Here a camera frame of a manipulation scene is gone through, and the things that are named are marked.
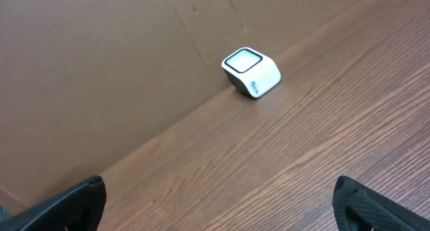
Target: wall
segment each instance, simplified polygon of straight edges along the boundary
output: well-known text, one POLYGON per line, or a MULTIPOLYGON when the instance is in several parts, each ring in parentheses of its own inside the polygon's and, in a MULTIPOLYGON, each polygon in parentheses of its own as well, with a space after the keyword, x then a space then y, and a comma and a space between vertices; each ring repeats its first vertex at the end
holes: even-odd
POLYGON ((24 206, 100 173, 358 0, 0 0, 0 187, 24 206))

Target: white square device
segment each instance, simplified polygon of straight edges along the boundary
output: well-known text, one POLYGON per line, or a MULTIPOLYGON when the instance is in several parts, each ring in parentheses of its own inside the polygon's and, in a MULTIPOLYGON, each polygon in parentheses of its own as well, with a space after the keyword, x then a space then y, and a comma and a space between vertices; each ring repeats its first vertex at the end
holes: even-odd
POLYGON ((240 48, 221 64, 230 82, 242 93, 259 98, 281 81, 275 62, 248 47, 240 48))

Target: floor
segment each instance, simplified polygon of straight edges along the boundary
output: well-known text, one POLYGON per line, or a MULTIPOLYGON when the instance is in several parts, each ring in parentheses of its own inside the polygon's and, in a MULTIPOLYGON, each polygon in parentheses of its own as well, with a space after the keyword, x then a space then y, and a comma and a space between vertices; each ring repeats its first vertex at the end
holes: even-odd
POLYGON ((430 218, 430 0, 361 0, 102 177, 99 230, 336 230, 347 175, 430 218))

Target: wood grain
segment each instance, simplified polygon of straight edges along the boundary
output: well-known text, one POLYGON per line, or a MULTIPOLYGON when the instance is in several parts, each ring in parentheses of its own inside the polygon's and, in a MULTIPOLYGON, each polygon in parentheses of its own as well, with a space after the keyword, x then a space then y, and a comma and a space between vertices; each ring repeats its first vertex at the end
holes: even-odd
POLYGON ((102 173, 100 230, 336 230, 348 175, 430 218, 429 0, 360 0, 102 173))

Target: cardboard wall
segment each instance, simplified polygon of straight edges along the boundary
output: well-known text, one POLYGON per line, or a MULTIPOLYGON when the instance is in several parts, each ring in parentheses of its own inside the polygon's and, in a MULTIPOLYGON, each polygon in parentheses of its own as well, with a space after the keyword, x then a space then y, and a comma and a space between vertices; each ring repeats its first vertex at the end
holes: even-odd
POLYGON ((358 0, 0 0, 0 187, 25 206, 119 158, 358 0))

